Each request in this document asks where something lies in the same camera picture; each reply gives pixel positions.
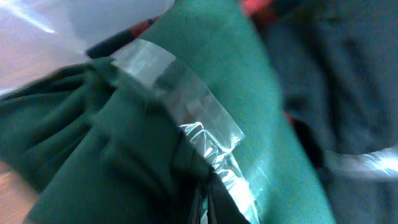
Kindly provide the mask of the red plaid shirt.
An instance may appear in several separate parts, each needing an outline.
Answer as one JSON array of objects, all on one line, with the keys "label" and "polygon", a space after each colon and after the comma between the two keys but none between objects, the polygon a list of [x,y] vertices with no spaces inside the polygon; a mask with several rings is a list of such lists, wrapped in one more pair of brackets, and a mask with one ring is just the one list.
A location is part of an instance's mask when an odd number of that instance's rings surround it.
[{"label": "red plaid shirt", "polygon": [[[271,1],[239,1],[239,6],[244,17],[251,17],[260,10],[265,9],[270,3]],[[117,50],[138,39],[142,33],[156,23],[159,17],[160,16],[155,16],[153,18],[146,19],[126,30],[114,34],[108,39],[101,41],[86,51],[87,56],[92,59],[109,57]]]}]

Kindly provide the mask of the clear plastic storage bin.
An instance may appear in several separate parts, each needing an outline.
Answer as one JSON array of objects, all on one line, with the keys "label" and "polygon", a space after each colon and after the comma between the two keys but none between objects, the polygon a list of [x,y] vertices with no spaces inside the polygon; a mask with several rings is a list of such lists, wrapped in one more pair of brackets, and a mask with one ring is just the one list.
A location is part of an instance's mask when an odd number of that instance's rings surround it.
[{"label": "clear plastic storage bin", "polygon": [[168,10],[174,0],[1,0],[1,93],[65,65],[86,50]]}]

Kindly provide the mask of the dark green garment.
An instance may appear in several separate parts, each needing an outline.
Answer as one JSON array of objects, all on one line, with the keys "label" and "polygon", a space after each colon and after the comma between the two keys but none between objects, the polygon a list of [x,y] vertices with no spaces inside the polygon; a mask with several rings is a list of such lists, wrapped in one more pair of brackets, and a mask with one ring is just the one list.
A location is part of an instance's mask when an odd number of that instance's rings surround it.
[{"label": "dark green garment", "polygon": [[1,97],[2,223],[333,223],[237,1]]}]

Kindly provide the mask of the black garment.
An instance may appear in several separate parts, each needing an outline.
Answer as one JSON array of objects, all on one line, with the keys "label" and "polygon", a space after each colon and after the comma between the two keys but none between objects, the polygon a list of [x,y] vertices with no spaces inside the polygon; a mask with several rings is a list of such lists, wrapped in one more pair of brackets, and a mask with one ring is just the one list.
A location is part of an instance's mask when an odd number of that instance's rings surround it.
[{"label": "black garment", "polygon": [[273,1],[262,39],[338,223],[397,222],[397,0]]}]

